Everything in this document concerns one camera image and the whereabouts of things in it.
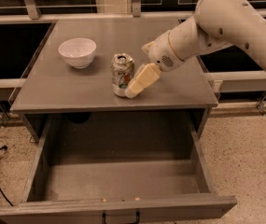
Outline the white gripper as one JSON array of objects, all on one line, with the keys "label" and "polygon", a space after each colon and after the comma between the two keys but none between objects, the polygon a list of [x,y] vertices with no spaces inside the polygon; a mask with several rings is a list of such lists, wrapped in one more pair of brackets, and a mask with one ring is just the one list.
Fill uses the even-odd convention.
[{"label": "white gripper", "polygon": [[134,98],[155,83],[161,77],[161,71],[170,72],[183,64],[172,51],[169,34],[170,32],[167,31],[141,48],[145,54],[148,54],[152,63],[142,64],[138,68],[124,91],[126,97]]}]

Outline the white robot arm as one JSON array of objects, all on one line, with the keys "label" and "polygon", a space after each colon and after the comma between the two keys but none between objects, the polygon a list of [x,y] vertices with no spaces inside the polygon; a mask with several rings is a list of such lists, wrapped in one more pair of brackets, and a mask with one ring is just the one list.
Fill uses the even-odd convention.
[{"label": "white robot arm", "polygon": [[244,51],[266,72],[266,19],[247,0],[199,0],[192,17],[142,47],[149,63],[141,65],[124,94],[134,98],[162,72],[229,45]]}]

